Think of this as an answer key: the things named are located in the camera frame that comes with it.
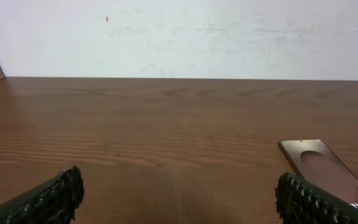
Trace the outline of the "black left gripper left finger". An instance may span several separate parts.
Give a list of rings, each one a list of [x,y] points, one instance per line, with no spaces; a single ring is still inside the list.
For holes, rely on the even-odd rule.
[[[85,194],[77,166],[0,204],[0,224],[62,223],[75,219]]]

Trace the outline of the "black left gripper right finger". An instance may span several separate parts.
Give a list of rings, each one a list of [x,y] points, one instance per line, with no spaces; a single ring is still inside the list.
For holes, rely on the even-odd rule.
[[[358,224],[357,207],[294,174],[280,176],[275,196],[283,223]]]

